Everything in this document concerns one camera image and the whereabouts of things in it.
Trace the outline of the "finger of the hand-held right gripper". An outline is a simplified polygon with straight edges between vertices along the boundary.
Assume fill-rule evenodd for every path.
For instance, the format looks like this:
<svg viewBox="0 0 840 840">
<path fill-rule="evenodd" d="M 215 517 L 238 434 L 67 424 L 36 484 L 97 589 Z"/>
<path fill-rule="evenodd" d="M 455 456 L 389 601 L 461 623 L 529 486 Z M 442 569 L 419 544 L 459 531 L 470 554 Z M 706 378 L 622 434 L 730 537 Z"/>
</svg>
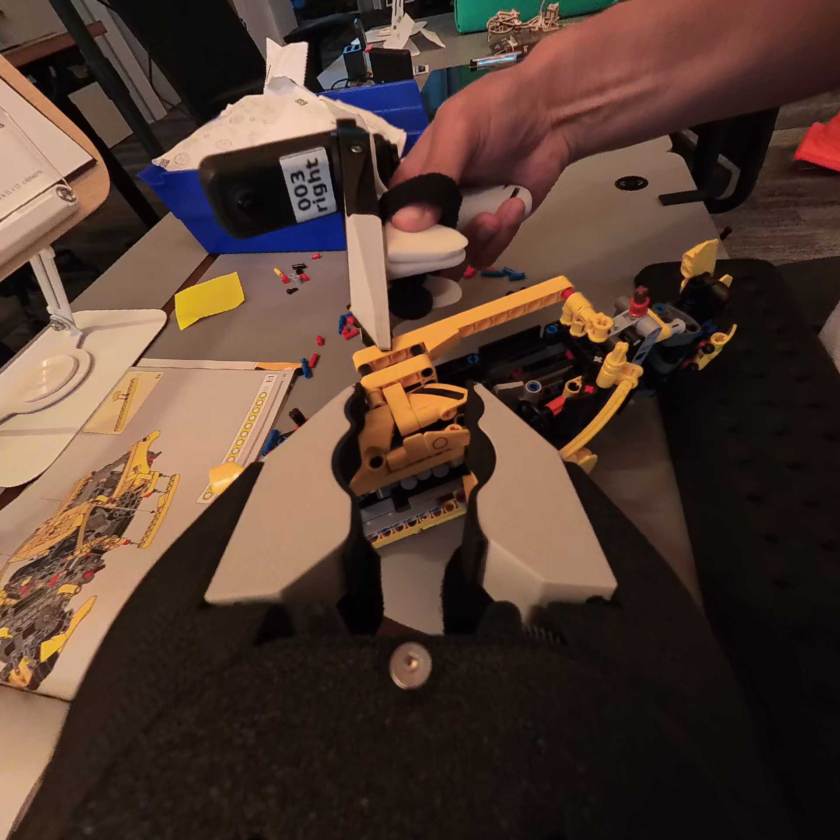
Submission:
<svg viewBox="0 0 840 840">
<path fill-rule="evenodd" d="M 348 215 L 345 220 L 351 311 L 381 351 L 392 347 L 385 269 L 385 239 L 380 218 Z"/>
</svg>

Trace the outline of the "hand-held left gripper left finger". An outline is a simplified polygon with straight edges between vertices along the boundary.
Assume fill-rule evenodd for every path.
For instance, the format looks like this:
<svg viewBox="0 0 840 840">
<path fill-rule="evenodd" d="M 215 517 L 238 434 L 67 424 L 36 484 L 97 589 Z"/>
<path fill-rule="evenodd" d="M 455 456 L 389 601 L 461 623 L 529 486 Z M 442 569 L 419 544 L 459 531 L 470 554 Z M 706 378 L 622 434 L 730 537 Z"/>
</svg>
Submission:
<svg viewBox="0 0 840 840">
<path fill-rule="evenodd" d="M 367 411 L 360 384 L 345 388 L 260 464 L 206 593 L 218 606 L 332 607 L 353 634 L 384 616 L 382 567 L 364 536 L 350 482 L 361 465 Z"/>
</svg>

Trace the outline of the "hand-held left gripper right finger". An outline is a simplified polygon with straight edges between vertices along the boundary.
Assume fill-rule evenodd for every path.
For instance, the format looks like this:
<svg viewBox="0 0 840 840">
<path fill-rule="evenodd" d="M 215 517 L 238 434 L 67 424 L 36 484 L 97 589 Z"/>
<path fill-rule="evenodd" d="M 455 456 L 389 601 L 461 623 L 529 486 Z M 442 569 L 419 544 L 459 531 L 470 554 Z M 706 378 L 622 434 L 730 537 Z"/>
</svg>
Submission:
<svg viewBox="0 0 840 840">
<path fill-rule="evenodd" d="M 474 633 L 492 603 L 530 623 L 554 603 L 610 601 L 616 577 L 558 450 L 478 383 L 465 424 L 475 482 L 444 572 L 444 632 Z"/>
</svg>

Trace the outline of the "yellow brick car model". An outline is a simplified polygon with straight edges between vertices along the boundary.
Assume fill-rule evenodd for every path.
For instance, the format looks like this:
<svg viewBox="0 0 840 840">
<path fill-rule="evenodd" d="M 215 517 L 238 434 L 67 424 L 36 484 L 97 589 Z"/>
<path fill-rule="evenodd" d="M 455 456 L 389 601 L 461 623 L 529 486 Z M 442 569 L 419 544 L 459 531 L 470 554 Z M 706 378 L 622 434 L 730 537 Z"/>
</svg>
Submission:
<svg viewBox="0 0 840 840">
<path fill-rule="evenodd" d="M 466 514 L 477 483 L 464 466 L 469 384 L 591 473 L 592 441 L 616 415 L 672 373 L 704 369 L 734 336 L 736 325 L 718 327 L 733 282 L 719 245 L 684 253 L 670 300 L 639 277 L 605 314 L 559 276 L 356 353 L 367 410 L 350 488 L 371 546 Z"/>
</svg>

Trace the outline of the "person's right forearm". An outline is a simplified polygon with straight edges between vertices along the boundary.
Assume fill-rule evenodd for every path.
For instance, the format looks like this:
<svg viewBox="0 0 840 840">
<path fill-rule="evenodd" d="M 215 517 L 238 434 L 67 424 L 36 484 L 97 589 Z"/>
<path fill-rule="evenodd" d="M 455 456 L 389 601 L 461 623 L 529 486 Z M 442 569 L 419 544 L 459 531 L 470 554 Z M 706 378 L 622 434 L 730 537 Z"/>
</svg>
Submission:
<svg viewBox="0 0 840 840">
<path fill-rule="evenodd" d="M 545 40 L 528 137 L 566 163 L 838 88 L 839 3 L 626 2 Z"/>
</svg>

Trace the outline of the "grey desk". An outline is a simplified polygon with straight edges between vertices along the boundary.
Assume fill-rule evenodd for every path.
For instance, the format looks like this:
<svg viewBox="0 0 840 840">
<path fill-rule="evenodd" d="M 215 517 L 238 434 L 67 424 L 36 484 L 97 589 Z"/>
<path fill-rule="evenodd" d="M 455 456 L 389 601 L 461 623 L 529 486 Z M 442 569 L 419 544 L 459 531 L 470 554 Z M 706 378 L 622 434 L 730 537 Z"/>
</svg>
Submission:
<svg viewBox="0 0 840 840">
<path fill-rule="evenodd" d="M 713 237 L 714 224 L 698 205 L 665 207 L 660 193 L 692 187 L 686 164 L 670 152 L 667 138 L 600 154 L 573 164 L 538 211 L 520 228 L 503 254 L 505 266 L 523 270 L 528 284 L 566 276 L 604 312 L 646 266 L 679 259 L 693 245 Z M 614 182 L 641 175 L 648 187 L 623 192 Z M 182 222 L 168 216 L 78 298 L 79 309 L 101 310 L 125 303 L 152 307 L 187 268 L 199 281 L 237 271 L 245 302 L 237 309 L 180 331 L 175 316 L 140 358 L 153 367 L 184 361 L 220 367 L 246 362 L 299 362 L 325 346 L 309 383 L 290 387 L 283 407 L 308 417 L 354 378 L 352 352 L 358 339 L 335 332 L 347 290 L 345 254 L 324 251 L 310 287 L 286 297 L 271 269 L 275 255 L 222 255 L 209 262 Z M 637 397 L 594 439 L 599 456 L 595 482 L 632 519 L 664 556 L 696 600 L 699 586 L 665 430 L 654 397 Z M 2 690 L 2 838 L 25 812 L 57 744 L 70 701 Z"/>
</svg>

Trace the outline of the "person's right hand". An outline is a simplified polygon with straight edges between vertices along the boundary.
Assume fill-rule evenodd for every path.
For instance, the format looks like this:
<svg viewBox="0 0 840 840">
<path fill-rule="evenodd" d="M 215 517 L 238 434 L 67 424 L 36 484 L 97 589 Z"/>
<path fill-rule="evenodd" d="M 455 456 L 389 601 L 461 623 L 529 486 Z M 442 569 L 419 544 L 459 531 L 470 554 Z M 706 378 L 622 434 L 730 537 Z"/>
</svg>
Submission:
<svg viewBox="0 0 840 840">
<path fill-rule="evenodd" d="M 585 97 L 565 67 L 526 61 L 491 72 L 441 106 L 390 187 L 426 174 L 461 188 L 521 186 L 534 211 L 570 162 L 568 127 Z"/>
</svg>

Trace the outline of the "large pile of brick pins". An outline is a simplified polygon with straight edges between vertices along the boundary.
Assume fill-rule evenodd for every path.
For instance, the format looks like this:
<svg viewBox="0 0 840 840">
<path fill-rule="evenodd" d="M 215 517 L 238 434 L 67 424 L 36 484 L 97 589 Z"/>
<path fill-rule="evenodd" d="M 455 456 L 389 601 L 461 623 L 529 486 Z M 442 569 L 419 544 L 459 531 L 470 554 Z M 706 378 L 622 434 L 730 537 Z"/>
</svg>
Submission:
<svg viewBox="0 0 840 840">
<path fill-rule="evenodd" d="M 484 269 L 481 271 L 480 275 L 486 278 L 505 277 L 507 280 L 512 282 L 523 282 L 528 278 L 525 272 L 516 271 L 508 266 L 504 266 L 503 269 L 497 269 L 495 267 Z M 360 324 L 357 323 L 355 316 L 350 314 L 349 312 L 343 315 L 339 321 L 342 325 L 342 331 L 340 335 L 343 340 L 350 340 L 351 338 L 354 338 L 355 336 L 361 334 Z M 278 372 L 281 373 L 292 373 L 293 376 L 303 375 L 303 377 L 306 378 L 307 375 L 312 374 L 312 366 L 317 362 L 318 358 L 319 355 L 315 353 L 310 360 L 303 359 L 298 367 L 292 367 L 288 364 L 283 366 L 279 365 L 278 363 L 259 363 L 255 366 L 255 369 L 265 371 L 273 371 L 277 369 Z M 294 407 L 290 410 L 290 418 L 291 421 L 295 424 L 295 431 L 298 430 L 301 425 L 305 424 L 308 421 L 308 416 L 297 407 Z M 280 443 L 287 440 L 291 434 L 292 431 L 280 432 L 273 428 L 269 432 L 266 441 L 259 452 L 259 458 L 264 459 L 265 457 L 267 457 L 268 454 L 272 452 Z"/>
</svg>

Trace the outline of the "blue plastic bin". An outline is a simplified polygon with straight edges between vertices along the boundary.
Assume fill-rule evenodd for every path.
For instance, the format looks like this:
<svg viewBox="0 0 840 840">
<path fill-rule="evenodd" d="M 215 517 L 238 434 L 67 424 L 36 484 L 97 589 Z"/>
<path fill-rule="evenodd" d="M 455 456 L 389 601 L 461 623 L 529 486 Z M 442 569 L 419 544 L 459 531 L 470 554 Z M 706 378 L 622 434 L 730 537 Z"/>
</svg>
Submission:
<svg viewBox="0 0 840 840">
<path fill-rule="evenodd" d="M 363 109 L 406 132 L 403 152 L 414 146 L 428 125 L 421 91 L 414 80 L 327 91 L 325 97 Z M 154 161 L 140 174 L 173 215 L 209 254 L 268 254 L 343 250 L 343 222 L 337 213 L 255 238 L 227 234 L 217 222 L 195 170 L 169 172 Z"/>
</svg>

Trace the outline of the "white crumpled paper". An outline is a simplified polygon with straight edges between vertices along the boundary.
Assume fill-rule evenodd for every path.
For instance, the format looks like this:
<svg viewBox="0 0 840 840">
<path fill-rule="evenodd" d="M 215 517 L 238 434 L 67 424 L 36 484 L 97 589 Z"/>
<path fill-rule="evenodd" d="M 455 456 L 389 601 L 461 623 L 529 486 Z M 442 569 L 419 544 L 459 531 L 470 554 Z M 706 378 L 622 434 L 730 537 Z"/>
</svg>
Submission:
<svg viewBox="0 0 840 840">
<path fill-rule="evenodd" d="M 380 134 L 393 142 L 400 153 L 404 152 L 406 131 L 373 112 L 303 87 L 307 58 L 308 43 L 279 45 L 268 38 L 263 92 L 228 105 L 217 118 L 154 159 L 153 164 L 167 172 L 193 171 L 212 154 L 328 132 L 336 128 L 340 119 L 353 120 L 368 133 Z"/>
</svg>

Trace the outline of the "small group of brick pins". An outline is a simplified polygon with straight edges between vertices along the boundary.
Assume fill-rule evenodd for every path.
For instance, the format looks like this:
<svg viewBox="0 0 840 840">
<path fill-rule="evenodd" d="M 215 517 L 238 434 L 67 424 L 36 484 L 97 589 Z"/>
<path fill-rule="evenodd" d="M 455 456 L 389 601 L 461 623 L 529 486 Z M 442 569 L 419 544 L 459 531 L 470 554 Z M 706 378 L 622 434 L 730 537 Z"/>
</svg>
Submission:
<svg viewBox="0 0 840 840">
<path fill-rule="evenodd" d="M 276 264 L 271 269 L 272 276 L 279 283 L 282 293 L 291 298 L 310 287 L 324 252 L 283 253 L 275 257 Z"/>
</svg>

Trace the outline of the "yellow curved brick piece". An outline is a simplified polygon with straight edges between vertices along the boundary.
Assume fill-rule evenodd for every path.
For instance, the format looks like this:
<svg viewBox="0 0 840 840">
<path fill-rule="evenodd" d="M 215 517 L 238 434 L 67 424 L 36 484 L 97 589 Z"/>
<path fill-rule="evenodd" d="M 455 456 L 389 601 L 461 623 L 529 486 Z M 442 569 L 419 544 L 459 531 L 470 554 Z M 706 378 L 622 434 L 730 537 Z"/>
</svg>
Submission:
<svg viewBox="0 0 840 840">
<path fill-rule="evenodd" d="M 203 498 L 209 501 L 224 493 L 244 471 L 245 467 L 233 461 L 226 461 L 211 468 L 208 472 L 208 484 Z"/>
</svg>

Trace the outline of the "yellow sticky note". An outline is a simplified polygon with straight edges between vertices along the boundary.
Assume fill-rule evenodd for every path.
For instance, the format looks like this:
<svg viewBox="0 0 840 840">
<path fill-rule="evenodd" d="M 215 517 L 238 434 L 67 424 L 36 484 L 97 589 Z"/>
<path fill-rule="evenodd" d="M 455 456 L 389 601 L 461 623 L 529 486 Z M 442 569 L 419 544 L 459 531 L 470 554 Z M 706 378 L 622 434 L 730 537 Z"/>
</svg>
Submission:
<svg viewBox="0 0 840 840">
<path fill-rule="evenodd" d="M 245 302 L 237 272 L 216 277 L 178 291 L 174 296 L 175 320 L 181 331 L 196 322 L 229 312 Z"/>
</svg>

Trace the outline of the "black office chair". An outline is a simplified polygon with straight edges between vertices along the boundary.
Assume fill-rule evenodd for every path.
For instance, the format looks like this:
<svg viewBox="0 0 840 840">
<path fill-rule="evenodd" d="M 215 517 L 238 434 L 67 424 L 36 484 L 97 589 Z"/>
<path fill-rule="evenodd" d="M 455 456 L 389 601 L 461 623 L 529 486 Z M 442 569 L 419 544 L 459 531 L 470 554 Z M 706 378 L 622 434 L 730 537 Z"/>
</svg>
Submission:
<svg viewBox="0 0 840 840">
<path fill-rule="evenodd" d="M 336 13 L 300 24 L 283 36 L 285 45 L 303 43 L 308 46 L 304 86 L 321 93 L 319 77 L 324 70 L 324 55 L 337 57 L 343 47 L 362 33 L 365 15 L 358 12 Z"/>
<path fill-rule="evenodd" d="M 703 203 L 710 214 L 739 207 L 758 181 L 779 113 L 771 108 L 670 134 L 671 151 L 687 164 L 695 187 L 662 194 L 659 202 Z"/>
</svg>

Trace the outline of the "open instruction booklet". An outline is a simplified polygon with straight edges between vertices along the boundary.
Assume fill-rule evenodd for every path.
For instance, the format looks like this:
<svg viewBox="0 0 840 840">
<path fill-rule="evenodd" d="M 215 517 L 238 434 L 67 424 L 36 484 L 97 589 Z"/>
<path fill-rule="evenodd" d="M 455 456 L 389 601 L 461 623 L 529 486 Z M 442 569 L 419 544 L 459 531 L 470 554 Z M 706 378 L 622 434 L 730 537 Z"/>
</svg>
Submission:
<svg viewBox="0 0 840 840">
<path fill-rule="evenodd" d="M 295 375 L 132 369 L 1 518 L 2 690 L 69 701 L 132 593 L 214 502 L 209 474 L 258 458 Z"/>
</svg>

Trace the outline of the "small black device box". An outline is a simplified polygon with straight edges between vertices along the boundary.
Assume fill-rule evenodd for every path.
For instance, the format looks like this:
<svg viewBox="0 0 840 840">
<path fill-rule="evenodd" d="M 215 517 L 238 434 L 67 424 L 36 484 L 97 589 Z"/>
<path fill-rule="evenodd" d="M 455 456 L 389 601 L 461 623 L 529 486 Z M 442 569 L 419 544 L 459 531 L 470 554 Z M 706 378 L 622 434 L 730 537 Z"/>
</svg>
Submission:
<svg viewBox="0 0 840 840">
<path fill-rule="evenodd" d="M 412 80 L 413 57 L 409 49 L 371 46 L 366 50 L 375 84 Z"/>
</svg>

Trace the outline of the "black perforated chair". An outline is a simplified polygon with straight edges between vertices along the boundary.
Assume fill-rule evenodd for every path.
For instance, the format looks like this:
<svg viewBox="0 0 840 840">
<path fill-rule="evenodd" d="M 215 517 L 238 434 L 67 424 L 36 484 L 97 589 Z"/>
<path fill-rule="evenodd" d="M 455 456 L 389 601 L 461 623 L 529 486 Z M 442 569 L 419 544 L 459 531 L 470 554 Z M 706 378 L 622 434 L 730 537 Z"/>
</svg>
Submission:
<svg viewBox="0 0 840 840">
<path fill-rule="evenodd" d="M 712 632 L 798 838 L 838 838 L 838 372 L 780 269 L 723 259 L 737 329 L 658 391 Z"/>
</svg>

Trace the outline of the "green box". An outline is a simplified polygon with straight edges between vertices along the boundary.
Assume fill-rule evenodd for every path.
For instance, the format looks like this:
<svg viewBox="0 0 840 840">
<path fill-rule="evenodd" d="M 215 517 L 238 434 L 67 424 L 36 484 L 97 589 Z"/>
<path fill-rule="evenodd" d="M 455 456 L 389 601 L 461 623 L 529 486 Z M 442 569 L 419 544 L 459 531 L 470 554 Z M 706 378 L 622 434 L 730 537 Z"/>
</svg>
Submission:
<svg viewBox="0 0 840 840">
<path fill-rule="evenodd" d="M 562 20 L 599 13 L 615 6 L 617 1 L 454 1 L 455 26 L 459 34 L 487 31 L 487 21 L 501 10 L 517 9 L 527 20 L 538 11 L 542 2 L 560 2 Z"/>
</svg>

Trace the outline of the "small wooden skeleton model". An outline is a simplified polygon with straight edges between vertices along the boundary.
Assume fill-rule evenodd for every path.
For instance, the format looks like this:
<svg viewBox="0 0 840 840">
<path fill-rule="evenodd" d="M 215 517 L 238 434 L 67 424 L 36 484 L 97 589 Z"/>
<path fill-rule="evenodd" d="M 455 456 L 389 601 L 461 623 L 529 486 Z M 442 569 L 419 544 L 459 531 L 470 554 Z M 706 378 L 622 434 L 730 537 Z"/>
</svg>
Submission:
<svg viewBox="0 0 840 840">
<path fill-rule="evenodd" d="M 517 9 L 500 10 L 487 21 L 487 44 L 495 52 L 531 46 L 559 32 L 564 26 L 561 20 L 560 2 L 542 2 L 539 11 L 527 20 Z"/>
</svg>

